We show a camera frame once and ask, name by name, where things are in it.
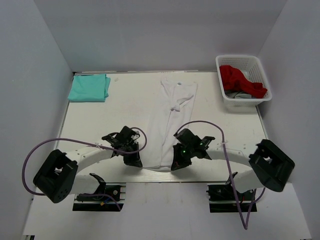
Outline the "white t-shirt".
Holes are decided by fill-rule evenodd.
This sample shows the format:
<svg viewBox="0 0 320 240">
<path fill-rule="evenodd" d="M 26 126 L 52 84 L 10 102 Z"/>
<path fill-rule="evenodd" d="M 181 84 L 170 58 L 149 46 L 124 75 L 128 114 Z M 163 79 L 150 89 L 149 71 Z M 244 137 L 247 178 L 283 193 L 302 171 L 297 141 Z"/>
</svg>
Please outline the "white t-shirt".
<svg viewBox="0 0 320 240">
<path fill-rule="evenodd" d="M 173 146 L 178 143 L 174 134 L 191 120 L 197 88 L 197 83 L 161 80 L 148 121 L 147 145 L 140 152 L 144 168 L 164 172 L 170 170 L 174 158 Z"/>
</svg>

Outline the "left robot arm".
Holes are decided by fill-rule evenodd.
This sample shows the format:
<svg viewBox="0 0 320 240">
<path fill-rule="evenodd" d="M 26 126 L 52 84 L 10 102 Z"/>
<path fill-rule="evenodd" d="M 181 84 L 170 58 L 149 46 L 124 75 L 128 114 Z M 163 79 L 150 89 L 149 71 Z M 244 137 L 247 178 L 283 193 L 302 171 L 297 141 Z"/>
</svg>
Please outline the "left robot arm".
<svg viewBox="0 0 320 240">
<path fill-rule="evenodd" d="M 127 166 L 143 166 L 138 138 L 143 131 L 124 126 L 120 132 L 112 132 L 95 143 L 82 142 L 83 148 L 70 152 L 53 150 L 33 178 L 33 184 L 53 203 L 57 204 L 68 195 L 99 200 L 114 197 L 106 192 L 107 183 L 95 173 L 82 175 L 81 171 L 100 161 L 121 156 Z"/>
</svg>

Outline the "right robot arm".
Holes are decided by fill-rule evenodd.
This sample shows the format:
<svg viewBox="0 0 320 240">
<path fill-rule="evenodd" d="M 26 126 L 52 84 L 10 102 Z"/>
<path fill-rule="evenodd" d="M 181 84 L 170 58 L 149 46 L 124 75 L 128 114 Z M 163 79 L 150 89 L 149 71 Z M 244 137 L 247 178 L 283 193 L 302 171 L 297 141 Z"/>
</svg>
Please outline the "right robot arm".
<svg viewBox="0 0 320 240">
<path fill-rule="evenodd" d="M 210 147 L 213 136 L 199 138 L 189 129 L 185 128 L 174 134 L 178 143 L 173 146 L 173 162 L 170 170 L 176 171 L 192 164 L 192 158 L 225 160 L 250 167 L 243 173 L 235 171 L 228 178 L 225 187 L 226 195 L 236 200 L 244 192 L 265 187 L 274 192 L 282 192 L 295 168 L 294 161 L 288 157 L 271 140 L 262 139 L 257 149 L 250 155 L 240 150 L 224 147 Z"/>
</svg>

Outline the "grey t-shirt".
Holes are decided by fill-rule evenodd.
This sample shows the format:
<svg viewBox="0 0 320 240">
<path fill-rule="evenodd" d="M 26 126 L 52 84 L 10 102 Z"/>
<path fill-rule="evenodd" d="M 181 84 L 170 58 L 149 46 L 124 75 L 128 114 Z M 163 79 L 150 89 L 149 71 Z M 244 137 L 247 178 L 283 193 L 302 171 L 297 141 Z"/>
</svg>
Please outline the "grey t-shirt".
<svg viewBox="0 0 320 240">
<path fill-rule="evenodd" d="M 252 95 L 244 91 L 225 91 L 225 95 L 230 99 L 252 99 Z"/>
</svg>

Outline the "folded teal t-shirt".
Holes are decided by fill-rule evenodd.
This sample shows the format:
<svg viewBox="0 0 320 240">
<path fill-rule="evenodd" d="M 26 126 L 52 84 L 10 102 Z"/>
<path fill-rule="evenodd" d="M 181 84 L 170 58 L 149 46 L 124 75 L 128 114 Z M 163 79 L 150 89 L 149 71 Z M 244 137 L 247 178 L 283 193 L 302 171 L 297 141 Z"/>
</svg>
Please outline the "folded teal t-shirt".
<svg viewBox="0 0 320 240">
<path fill-rule="evenodd" d="M 106 74 L 75 75 L 67 99 L 74 103 L 103 103 L 109 96 L 110 82 Z"/>
</svg>

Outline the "red t-shirt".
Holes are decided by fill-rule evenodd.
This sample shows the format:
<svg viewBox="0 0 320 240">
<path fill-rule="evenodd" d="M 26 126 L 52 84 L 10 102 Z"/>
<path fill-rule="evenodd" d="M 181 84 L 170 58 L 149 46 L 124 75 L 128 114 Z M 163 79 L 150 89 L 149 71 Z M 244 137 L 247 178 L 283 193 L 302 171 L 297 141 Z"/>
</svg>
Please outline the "red t-shirt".
<svg viewBox="0 0 320 240">
<path fill-rule="evenodd" d="M 237 68 L 230 65 L 222 65 L 219 70 L 225 92 L 244 92 L 254 98 L 262 99 L 268 91 L 262 83 L 247 80 Z"/>
</svg>

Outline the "white plastic basket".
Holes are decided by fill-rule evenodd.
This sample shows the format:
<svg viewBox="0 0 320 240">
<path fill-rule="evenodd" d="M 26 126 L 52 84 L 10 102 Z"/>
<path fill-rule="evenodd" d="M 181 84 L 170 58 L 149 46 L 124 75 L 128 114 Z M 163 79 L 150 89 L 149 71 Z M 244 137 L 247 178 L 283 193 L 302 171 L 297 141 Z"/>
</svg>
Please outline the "white plastic basket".
<svg viewBox="0 0 320 240">
<path fill-rule="evenodd" d="M 225 54 L 218 55 L 215 58 L 216 69 L 220 84 L 220 90 L 222 93 L 223 103 L 230 107 L 253 107 L 260 103 L 270 101 L 272 99 L 272 93 L 268 78 L 260 60 L 253 55 L 241 55 L 241 54 Z M 246 79 L 251 83 L 261 83 L 264 88 L 267 89 L 266 94 L 262 98 L 229 98 L 225 94 L 225 90 L 222 82 L 222 75 L 220 66 L 228 65 L 240 70 Z"/>
</svg>

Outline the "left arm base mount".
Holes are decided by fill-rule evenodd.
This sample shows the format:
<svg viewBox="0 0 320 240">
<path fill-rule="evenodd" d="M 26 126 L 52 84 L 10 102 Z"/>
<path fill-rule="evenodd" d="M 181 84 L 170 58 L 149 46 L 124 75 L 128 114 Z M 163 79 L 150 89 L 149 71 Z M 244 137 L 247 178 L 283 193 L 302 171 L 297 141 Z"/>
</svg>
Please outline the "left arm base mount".
<svg viewBox="0 0 320 240">
<path fill-rule="evenodd" d="M 119 212 L 126 198 L 126 184 L 107 183 L 95 173 L 77 175 L 71 192 L 74 212 Z"/>
</svg>

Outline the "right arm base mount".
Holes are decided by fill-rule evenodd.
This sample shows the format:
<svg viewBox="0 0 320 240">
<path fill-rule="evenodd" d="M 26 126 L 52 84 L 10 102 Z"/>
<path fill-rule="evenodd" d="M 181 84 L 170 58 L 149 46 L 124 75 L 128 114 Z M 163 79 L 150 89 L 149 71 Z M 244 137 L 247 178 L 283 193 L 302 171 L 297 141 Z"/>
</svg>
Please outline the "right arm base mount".
<svg viewBox="0 0 320 240">
<path fill-rule="evenodd" d="M 210 184 L 207 186 L 210 213 L 237 213 L 235 195 L 232 186 L 225 184 Z M 240 209 L 247 213 L 250 209 L 251 201 L 256 199 L 254 190 L 244 193 L 237 192 Z"/>
</svg>

